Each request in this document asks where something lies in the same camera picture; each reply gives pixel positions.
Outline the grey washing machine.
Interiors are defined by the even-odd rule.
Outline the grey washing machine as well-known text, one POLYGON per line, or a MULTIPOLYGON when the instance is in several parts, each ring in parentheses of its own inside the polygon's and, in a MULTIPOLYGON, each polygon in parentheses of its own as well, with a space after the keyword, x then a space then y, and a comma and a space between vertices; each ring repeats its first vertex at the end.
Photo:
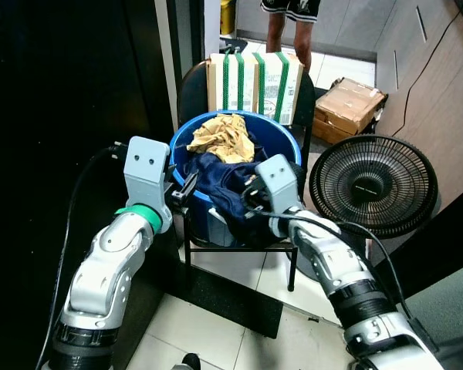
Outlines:
POLYGON ((463 370, 463 268, 409 297, 444 370, 463 370))

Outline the dark navy garment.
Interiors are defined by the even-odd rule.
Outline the dark navy garment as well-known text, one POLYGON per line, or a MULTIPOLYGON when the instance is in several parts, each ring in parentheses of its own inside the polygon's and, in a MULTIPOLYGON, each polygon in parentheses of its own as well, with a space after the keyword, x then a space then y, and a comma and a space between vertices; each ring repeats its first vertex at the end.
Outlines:
POLYGON ((211 204, 227 222, 229 230, 238 237, 273 237, 267 216, 247 217, 242 194, 246 182, 256 175, 255 168, 269 155, 263 146, 256 149, 254 161, 225 163, 214 153, 197 153, 177 168, 184 175, 198 175, 197 190, 211 198, 211 204))

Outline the yellow crumpled cloth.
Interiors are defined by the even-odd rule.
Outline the yellow crumpled cloth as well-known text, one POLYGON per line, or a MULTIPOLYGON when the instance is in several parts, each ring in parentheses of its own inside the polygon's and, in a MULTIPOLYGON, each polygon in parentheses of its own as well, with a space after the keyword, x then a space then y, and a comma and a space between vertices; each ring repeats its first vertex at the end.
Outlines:
POLYGON ((211 153, 223 163, 250 163, 255 159, 256 147, 250 139, 245 117, 239 114, 217 114, 194 130, 187 150, 211 153))

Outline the blue plastic laundry basin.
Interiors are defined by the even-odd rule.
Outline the blue plastic laundry basin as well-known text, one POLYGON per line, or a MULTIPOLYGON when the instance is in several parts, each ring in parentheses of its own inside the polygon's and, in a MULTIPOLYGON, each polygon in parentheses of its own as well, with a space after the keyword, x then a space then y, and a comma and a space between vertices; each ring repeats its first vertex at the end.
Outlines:
MULTIPOLYGON (((256 113, 247 113, 243 110, 225 110, 224 112, 209 112, 200 114, 180 126, 173 135, 169 146, 171 146, 171 158, 169 163, 176 166, 174 177, 176 182, 182 186, 188 175, 184 175, 182 170, 177 167, 186 163, 189 157, 197 154, 187 150, 187 145, 193 140, 193 132, 202 123, 208 119, 214 119, 217 114, 239 114, 245 119, 245 125, 250 139, 255 144, 256 149, 263 146, 270 157, 276 154, 282 154, 299 168, 302 163, 302 151, 296 144, 295 138, 289 131, 285 130, 280 123, 268 119, 266 116, 260 116, 256 113)), ((225 219, 218 214, 216 208, 211 204, 211 198, 201 193, 199 190, 194 191, 194 198, 187 204, 187 221, 189 223, 190 235, 196 237, 204 244, 213 244, 216 247, 244 247, 245 249, 260 249, 260 247, 269 247, 271 244, 280 242, 277 236, 269 239, 259 239, 259 237, 238 237, 229 230, 225 219)))

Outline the black chair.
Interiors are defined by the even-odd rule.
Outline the black chair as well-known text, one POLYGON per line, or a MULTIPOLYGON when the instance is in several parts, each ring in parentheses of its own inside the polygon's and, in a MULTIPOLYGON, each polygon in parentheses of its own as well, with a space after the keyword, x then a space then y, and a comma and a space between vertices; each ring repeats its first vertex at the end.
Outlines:
MULTIPOLYGON (((296 115, 291 126, 283 126, 292 134, 296 144, 302 151, 302 163, 299 165, 298 182, 299 195, 306 192, 308 184, 310 161, 310 145, 312 145, 313 114, 315 114, 315 101, 326 94, 324 89, 317 88, 309 75, 302 75, 301 88, 299 88, 298 102, 296 103, 296 115)), ((183 78, 177 95, 177 113, 180 126, 200 114, 207 111, 207 69, 204 61, 192 67, 183 78)), ((263 271, 267 274, 277 276, 284 283, 285 290, 293 292, 296 286, 296 265, 301 254, 299 249, 289 240, 281 240, 269 247, 260 249, 245 249, 238 247, 216 247, 213 244, 204 244, 202 240, 190 235, 189 223, 186 213, 183 213, 184 236, 180 256, 186 265, 193 265, 196 261, 196 253, 246 253, 259 254, 267 253, 269 258, 264 262, 263 271)))

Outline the black floor mat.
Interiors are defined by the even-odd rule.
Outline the black floor mat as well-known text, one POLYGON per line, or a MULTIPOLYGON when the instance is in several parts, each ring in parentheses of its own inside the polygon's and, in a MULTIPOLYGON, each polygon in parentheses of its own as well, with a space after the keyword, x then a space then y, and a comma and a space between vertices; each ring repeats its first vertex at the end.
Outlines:
POLYGON ((165 293, 267 338, 278 336, 283 304, 273 298, 176 258, 148 258, 140 271, 165 293))

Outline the black round floor fan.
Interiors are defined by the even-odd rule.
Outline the black round floor fan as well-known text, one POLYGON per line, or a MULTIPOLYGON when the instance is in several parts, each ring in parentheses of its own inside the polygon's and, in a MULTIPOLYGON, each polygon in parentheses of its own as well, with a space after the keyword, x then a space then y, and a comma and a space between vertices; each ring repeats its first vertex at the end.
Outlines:
POLYGON ((310 170, 308 191, 323 217, 380 239, 414 232, 439 198, 429 159, 414 145, 379 134, 353 135, 327 148, 310 170))

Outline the brown taped cardboard box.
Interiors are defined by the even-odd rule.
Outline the brown taped cardboard box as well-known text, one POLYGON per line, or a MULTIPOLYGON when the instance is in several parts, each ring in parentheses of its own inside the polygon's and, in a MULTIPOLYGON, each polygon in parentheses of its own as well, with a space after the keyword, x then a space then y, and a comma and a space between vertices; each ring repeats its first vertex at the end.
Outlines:
POLYGON ((326 94, 316 99, 313 137, 335 144, 361 134, 387 98, 380 89, 351 78, 336 79, 326 94))

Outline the black robot foot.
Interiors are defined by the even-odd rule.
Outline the black robot foot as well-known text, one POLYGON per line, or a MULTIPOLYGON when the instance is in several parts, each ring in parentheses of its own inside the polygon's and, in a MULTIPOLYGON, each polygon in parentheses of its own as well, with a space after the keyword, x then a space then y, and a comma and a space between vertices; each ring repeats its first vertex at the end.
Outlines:
POLYGON ((173 370, 202 370, 200 358, 196 353, 186 353, 181 363, 175 365, 173 370))

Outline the person in black shorts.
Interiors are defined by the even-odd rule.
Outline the person in black shorts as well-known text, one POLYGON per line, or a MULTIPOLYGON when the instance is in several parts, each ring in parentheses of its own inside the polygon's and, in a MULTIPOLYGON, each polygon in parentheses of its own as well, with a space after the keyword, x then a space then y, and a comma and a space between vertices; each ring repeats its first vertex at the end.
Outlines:
POLYGON ((268 34, 266 52, 281 52, 282 36, 286 21, 296 23, 296 32, 292 47, 301 61, 303 72, 309 73, 310 43, 312 43, 313 25, 319 18, 321 0, 261 0, 261 8, 268 14, 268 34))

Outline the yellow container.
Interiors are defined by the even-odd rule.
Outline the yellow container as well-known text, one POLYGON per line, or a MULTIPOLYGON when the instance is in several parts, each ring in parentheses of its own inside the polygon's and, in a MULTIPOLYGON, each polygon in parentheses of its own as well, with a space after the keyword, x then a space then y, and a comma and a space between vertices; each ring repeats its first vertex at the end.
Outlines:
POLYGON ((236 32, 236 0, 220 0, 218 34, 233 36, 236 32))

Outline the brown wooden cabinet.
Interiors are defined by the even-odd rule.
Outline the brown wooden cabinet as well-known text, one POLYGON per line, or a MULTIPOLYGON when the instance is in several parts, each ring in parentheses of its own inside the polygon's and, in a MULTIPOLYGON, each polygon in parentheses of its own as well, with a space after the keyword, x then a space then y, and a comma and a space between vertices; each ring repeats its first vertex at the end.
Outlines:
POLYGON ((395 0, 375 85, 389 95, 377 132, 414 145, 438 177, 439 208, 463 193, 463 0, 395 0))

